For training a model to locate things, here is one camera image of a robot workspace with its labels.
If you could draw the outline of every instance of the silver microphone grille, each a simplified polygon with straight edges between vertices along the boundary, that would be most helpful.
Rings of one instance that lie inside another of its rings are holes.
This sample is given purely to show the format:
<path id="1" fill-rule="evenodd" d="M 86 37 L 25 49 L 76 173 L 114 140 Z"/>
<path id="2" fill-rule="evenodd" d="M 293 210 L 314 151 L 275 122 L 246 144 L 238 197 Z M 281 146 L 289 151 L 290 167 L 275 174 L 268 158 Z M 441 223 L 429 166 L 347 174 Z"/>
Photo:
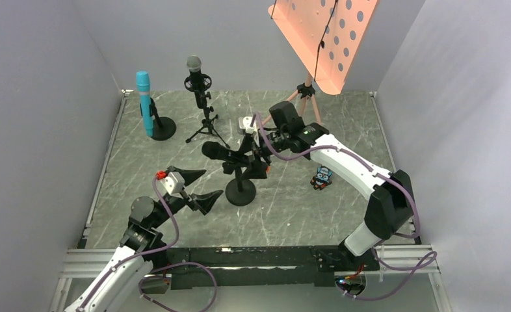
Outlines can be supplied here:
<path id="1" fill-rule="evenodd" d="M 202 67 L 202 61 L 200 60 L 200 57 L 197 57 L 196 55 L 191 55 L 187 57 L 187 68 L 191 72 L 196 72 Z"/>

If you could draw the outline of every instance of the black microphone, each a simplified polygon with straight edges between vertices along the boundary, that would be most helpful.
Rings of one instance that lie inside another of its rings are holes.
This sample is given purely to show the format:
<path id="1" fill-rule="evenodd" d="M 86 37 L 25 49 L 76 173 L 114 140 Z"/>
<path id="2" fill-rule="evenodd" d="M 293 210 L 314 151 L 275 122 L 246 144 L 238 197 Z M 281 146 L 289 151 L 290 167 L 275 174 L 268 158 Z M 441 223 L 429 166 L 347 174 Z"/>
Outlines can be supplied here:
<path id="1" fill-rule="evenodd" d="M 225 161 L 227 163 L 243 164 L 245 166 L 250 164 L 248 156 L 239 153 L 238 151 L 231 151 L 218 142 L 204 142 L 204 144 L 202 144 L 202 154 L 209 159 Z"/>
<path id="2" fill-rule="evenodd" d="M 200 57 L 197 57 L 196 55 L 187 57 L 187 68 L 190 72 L 190 85 L 192 86 L 192 89 L 194 89 L 195 92 L 204 92 L 205 85 L 204 77 L 200 70 L 200 68 L 202 68 L 202 61 L 200 60 Z"/>

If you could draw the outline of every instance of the gray wall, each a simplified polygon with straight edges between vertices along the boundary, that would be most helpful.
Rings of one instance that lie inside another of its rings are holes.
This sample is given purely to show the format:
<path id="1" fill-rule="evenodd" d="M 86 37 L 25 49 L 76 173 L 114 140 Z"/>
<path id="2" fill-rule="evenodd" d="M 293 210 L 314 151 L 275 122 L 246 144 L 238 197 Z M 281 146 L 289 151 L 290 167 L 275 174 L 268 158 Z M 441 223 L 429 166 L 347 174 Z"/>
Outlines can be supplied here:
<path id="1" fill-rule="evenodd" d="M 121 92 L 73 3 L 0 0 L 0 311 L 47 311 Z"/>
<path id="2" fill-rule="evenodd" d="M 511 1 L 427 0 L 378 89 L 455 311 L 511 311 Z"/>
<path id="3" fill-rule="evenodd" d="M 148 70 L 154 90 L 183 90 L 191 54 L 200 56 L 213 90 L 288 90 L 305 80 L 269 18 L 272 0 L 75 2 L 121 88 L 136 89 L 135 72 Z M 423 3 L 381 0 L 346 89 L 378 89 Z"/>

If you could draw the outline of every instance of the pink perforated panel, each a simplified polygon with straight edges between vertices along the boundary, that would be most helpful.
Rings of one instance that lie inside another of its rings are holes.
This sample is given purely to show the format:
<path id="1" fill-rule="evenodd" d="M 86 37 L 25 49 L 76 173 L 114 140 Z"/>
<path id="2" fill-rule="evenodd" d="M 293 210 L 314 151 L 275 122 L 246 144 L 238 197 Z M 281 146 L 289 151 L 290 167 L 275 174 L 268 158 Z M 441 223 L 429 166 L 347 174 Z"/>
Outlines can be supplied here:
<path id="1" fill-rule="evenodd" d="M 338 0 L 319 53 L 316 82 L 339 94 L 378 0 Z M 334 0 L 277 0 L 269 14 L 311 75 Z"/>

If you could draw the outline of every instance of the gray marble surface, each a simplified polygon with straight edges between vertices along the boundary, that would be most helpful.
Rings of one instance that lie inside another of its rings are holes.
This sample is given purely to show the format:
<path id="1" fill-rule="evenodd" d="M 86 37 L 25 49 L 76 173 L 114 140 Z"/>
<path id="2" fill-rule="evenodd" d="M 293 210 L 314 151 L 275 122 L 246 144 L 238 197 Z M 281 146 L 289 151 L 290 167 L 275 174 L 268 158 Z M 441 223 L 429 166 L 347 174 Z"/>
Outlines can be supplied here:
<path id="1" fill-rule="evenodd" d="M 236 132 L 238 117 L 268 109 L 290 94 L 290 90 L 211 92 L 209 104 L 219 114 L 215 127 L 233 150 L 241 136 Z M 182 169 L 206 169 L 207 173 L 189 192 L 203 194 L 225 189 L 233 178 L 222 172 L 222 163 L 204 157 L 201 147 L 216 138 L 198 135 L 191 143 L 185 139 L 195 132 L 203 118 L 194 95 L 187 91 L 154 92 L 158 111 L 177 123 L 176 134 L 158 142 L 146 136 L 138 108 L 138 94 L 127 100 L 114 147 L 111 151 L 98 202 L 94 211 L 87 248 L 115 248 L 127 226 L 131 203 L 143 195 L 156 198 L 151 181 L 155 172 L 170 165 Z M 323 126 L 341 142 L 367 160 L 392 169 L 386 143 L 368 92 L 347 92 L 338 96 L 316 94 Z M 315 121 L 309 104 L 304 120 Z M 341 179 L 322 191 L 313 190 L 309 180 L 317 163 L 300 158 L 295 161 L 272 159 L 269 178 L 254 180 L 255 200 L 245 206 L 230 204 L 225 195 L 212 211 L 203 216 L 184 208 L 176 219 L 180 239 L 176 246 L 292 246 L 338 244 L 363 220 L 367 202 L 351 185 Z M 164 241 L 172 241 L 171 222 L 159 228 Z M 408 225 L 402 228 L 408 233 Z M 412 244 L 412 240 L 394 237 L 388 243 Z"/>

